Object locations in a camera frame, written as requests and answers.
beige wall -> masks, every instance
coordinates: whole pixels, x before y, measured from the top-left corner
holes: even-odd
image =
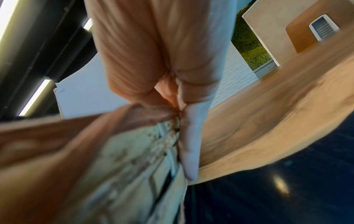
[[[279,64],[296,55],[286,26],[317,0],[258,0],[243,15],[258,39]]]

ceiling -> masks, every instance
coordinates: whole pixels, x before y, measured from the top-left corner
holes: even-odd
[[[87,19],[83,0],[20,0],[0,43],[0,122],[23,119],[18,115],[44,76],[59,82],[93,58]],[[49,91],[29,117],[57,113]]]

green grass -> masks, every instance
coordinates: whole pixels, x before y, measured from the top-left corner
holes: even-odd
[[[235,30],[231,39],[231,42],[241,53],[244,60],[252,70],[257,69],[259,66],[271,59],[266,49],[262,46],[256,35],[242,18],[242,15],[255,1],[256,0],[250,2],[237,14]]]

wall vent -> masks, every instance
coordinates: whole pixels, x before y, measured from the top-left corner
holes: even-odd
[[[318,17],[309,25],[310,30],[318,41],[338,32],[339,27],[326,14]]]

hand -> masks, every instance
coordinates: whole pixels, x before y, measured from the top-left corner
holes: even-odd
[[[85,0],[108,85],[145,105],[183,111],[179,157],[198,177],[201,129],[218,89],[236,0]]]

